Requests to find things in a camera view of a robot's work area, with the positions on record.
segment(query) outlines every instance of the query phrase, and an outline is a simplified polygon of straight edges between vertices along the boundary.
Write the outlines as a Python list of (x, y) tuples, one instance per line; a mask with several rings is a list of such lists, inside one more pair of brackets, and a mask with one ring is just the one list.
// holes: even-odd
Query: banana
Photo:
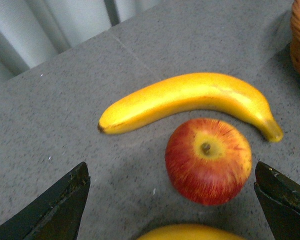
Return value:
[(137, 240), (245, 240), (230, 232), (201, 224), (172, 224), (156, 228)]
[(135, 91), (104, 111), (98, 129), (105, 134), (123, 134), (198, 109), (232, 115), (258, 128), (270, 142), (279, 142), (284, 135), (258, 89), (236, 77), (214, 72), (179, 75)]

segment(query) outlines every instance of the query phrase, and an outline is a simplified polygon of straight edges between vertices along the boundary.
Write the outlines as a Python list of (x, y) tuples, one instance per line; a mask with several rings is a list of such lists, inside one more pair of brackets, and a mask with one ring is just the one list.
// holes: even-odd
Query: speckled gray surface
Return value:
[[(79, 240), (134, 240), (169, 223), (196, 222), (273, 240), (253, 189), (263, 161), (300, 184), (300, 77), (289, 56), (291, 0), (167, 0), (0, 85), (0, 224), (76, 164), (91, 187)], [(251, 125), (197, 110), (117, 136), (98, 119), (121, 97), (161, 79), (221, 72), (259, 88), (285, 135), (269, 143)], [(232, 201), (184, 199), (165, 170), (166, 143), (195, 117), (225, 120), (249, 140), (252, 174)]]

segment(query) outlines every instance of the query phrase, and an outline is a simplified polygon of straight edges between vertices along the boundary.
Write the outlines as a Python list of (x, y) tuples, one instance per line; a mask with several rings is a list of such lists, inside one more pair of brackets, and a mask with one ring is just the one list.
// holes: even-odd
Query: apple stem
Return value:
[(207, 142), (204, 142), (202, 145), (201, 145), (201, 148), (202, 148), (202, 151), (205, 155), (209, 155), (210, 154), (210, 148), (211, 148), (211, 145)]

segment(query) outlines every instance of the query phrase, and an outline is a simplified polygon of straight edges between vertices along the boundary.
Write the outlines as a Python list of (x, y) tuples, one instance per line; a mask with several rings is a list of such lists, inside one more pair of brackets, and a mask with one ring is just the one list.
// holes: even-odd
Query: red apple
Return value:
[(181, 124), (165, 150), (165, 165), (176, 190), (203, 205), (233, 199), (252, 169), (251, 147), (232, 125), (211, 118)]

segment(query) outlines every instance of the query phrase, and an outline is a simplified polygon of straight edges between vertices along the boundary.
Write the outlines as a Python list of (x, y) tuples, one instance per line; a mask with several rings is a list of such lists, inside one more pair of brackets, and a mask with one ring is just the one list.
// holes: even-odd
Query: white curtain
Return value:
[(0, 0), (0, 83), (161, 0)]

